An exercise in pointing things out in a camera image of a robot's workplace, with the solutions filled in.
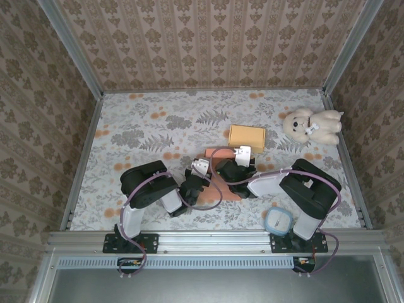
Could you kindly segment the pink paper box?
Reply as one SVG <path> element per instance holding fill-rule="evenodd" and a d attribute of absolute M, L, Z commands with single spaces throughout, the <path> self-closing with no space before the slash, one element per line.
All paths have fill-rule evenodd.
<path fill-rule="evenodd" d="M 222 200 L 223 201 L 240 201 L 238 195 L 233 194 L 230 189 L 229 185 L 218 175 L 217 173 L 217 164 L 224 160 L 224 159 L 235 159 L 234 150 L 232 148 L 208 148 L 205 150 L 205 158 L 210 160 L 213 152 L 219 149 L 216 153 L 214 153 L 212 158 L 212 167 L 216 172 L 216 175 L 212 175 L 210 178 L 211 180 L 219 187 L 222 193 Z M 197 205 L 202 206 L 205 204 L 213 204 L 214 202 L 220 199 L 219 191 L 209 183 L 208 187 L 203 187 L 204 191 L 199 194 Z"/>

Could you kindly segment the yellow paper box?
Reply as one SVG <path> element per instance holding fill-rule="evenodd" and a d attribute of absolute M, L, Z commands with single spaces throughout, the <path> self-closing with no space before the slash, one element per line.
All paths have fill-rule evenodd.
<path fill-rule="evenodd" d="M 250 146 L 253 153 L 263 153 L 266 130 L 251 126 L 231 125 L 228 138 L 229 147 Z"/>

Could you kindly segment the white square blue-rimmed container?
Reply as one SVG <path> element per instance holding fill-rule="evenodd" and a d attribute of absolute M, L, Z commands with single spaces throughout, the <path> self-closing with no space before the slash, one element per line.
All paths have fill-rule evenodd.
<path fill-rule="evenodd" d="M 264 227 L 267 232 L 277 236 L 284 236 L 289 233 L 291 225 L 291 212 L 275 206 L 268 210 L 264 220 Z"/>

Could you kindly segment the floral patterned tablecloth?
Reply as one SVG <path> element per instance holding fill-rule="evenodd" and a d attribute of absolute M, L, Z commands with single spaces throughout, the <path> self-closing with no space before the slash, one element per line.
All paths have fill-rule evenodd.
<path fill-rule="evenodd" d="M 112 230 L 125 197 L 124 171 L 162 161 L 177 182 L 206 149 L 225 147 L 232 125 L 264 128 L 264 150 L 257 170 L 271 172 L 303 158 L 342 185 L 342 202 L 327 217 L 326 228 L 360 227 L 354 199 L 334 146 L 299 144 L 282 130 L 284 118 L 301 107 L 323 110 L 317 89 L 201 91 L 107 94 L 97 117 L 94 139 L 73 213 L 74 231 Z"/>

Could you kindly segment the cream plush dog toy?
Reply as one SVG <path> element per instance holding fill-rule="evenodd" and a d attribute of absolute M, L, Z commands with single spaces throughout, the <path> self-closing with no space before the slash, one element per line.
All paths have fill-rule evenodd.
<path fill-rule="evenodd" d="M 324 110 L 314 113 L 308 108 L 299 108 L 283 120 L 283 132 L 299 143 L 313 141 L 323 145 L 339 144 L 337 133 L 342 130 L 344 112 Z"/>

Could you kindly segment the small controller board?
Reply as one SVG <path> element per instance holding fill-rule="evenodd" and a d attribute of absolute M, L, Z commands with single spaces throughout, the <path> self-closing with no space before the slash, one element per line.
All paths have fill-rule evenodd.
<path fill-rule="evenodd" d="M 117 270 L 121 275 L 133 275 L 143 264 L 143 258 L 118 258 Z"/>
<path fill-rule="evenodd" d="M 293 257 L 293 263 L 292 269 L 297 273 L 311 273 L 316 265 L 314 257 Z"/>

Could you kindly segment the grey metal panel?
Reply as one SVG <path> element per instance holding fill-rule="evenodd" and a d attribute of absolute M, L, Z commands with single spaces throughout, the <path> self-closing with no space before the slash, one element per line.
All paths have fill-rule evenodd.
<path fill-rule="evenodd" d="M 387 303 L 380 283 L 362 273 L 310 278 L 289 270 L 61 270 L 49 303 Z"/>

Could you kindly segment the aluminium table edge rail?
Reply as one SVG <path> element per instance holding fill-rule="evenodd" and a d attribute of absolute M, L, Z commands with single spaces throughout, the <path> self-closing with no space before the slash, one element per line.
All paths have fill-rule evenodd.
<path fill-rule="evenodd" d="M 158 254 L 163 255 L 269 255 L 272 241 L 264 230 L 157 231 Z M 388 245 L 380 230 L 324 229 L 329 253 L 337 255 L 386 253 Z M 106 232 L 53 232 L 45 252 L 59 255 L 99 256 Z"/>

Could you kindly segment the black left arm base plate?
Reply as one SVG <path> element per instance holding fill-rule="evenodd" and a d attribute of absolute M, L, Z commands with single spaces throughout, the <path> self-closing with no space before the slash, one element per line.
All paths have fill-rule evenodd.
<path fill-rule="evenodd" d="M 158 234 L 140 234 L 133 238 L 146 253 L 156 254 L 159 242 Z M 124 239 L 120 234 L 107 234 L 104 238 L 102 252 L 105 254 L 136 254 L 141 249 Z"/>

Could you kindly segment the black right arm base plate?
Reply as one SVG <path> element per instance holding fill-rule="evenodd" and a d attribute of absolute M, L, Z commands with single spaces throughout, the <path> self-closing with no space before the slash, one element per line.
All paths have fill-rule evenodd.
<path fill-rule="evenodd" d="M 316 232 L 309 240 L 295 234 L 278 236 L 270 234 L 272 253 L 327 253 L 328 243 L 324 234 Z"/>

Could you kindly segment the aluminium side rail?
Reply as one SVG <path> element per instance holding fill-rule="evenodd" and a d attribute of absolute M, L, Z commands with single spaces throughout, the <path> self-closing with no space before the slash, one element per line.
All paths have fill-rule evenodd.
<path fill-rule="evenodd" d="M 357 180 L 357 176 L 355 174 L 355 170 L 348 152 L 348 148 L 346 146 L 345 139 L 343 137 L 343 133 L 338 133 L 339 144 L 337 145 L 338 154 L 340 156 L 340 160 L 342 163 L 343 171 L 345 173 L 345 178 L 350 189 L 352 201 L 355 207 L 355 212 L 358 216 L 358 220 L 360 226 L 363 229 L 372 230 L 373 224 L 371 222 L 371 218 L 369 216 L 369 212 L 365 205 L 364 197 L 362 195 L 362 191 L 360 188 L 360 184 Z"/>
<path fill-rule="evenodd" d="M 76 173 L 74 176 L 74 180 L 71 186 L 69 198 L 66 203 L 66 208 L 64 211 L 64 215 L 61 221 L 61 225 L 59 230 L 64 232 L 70 229 L 71 220 L 74 215 L 74 210 L 76 208 L 76 204 L 78 202 L 78 198 L 80 195 L 81 185 L 83 182 L 83 178 L 86 171 L 86 166 L 88 163 L 88 159 L 90 156 L 90 151 L 92 147 L 92 143 L 95 137 L 95 133 L 97 130 L 98 121 L 100 119 L 101 111 L 103 106 L 103 97 L 96 101 L 94 112 L 92 115 L 92 119 L 90 121 L 90 125 L 88 128 L 87 136 L 83 145 L 82 153 L 80 156 L 80 161 L 78 162 L 78 167 L 76 169 Z"/>

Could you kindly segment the aluminium frame post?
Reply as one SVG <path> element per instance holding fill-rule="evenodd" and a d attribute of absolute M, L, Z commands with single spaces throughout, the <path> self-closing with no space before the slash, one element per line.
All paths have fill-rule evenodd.
<path fill-rule="evenodd" d="M 368 31 L 372 21 L 383 5 L 384 0 L 367 0 L 359 16 L 354 23 L 344 46 L 342 47 L 336 61 L 324 82 L 323 92 L 325 96 L 330 96 L 338 81 L 342 77 L 349 62 L 353 58 L 355 51 Z"/>
<path fill-rule="evenodd" d="M 68 54 L 78 68 L 81 76 L 86 82 L 89 90 L 96 101 L 100 101 L 103 95 L 103 89 L 93 72 L 90 61 L 80 47 L 79 40 L 74 37 L 67 19 L 62 15 L 62 11 L 57 7 L 55 0 L 37 0 L 51 25 L 64 44 Z"/>

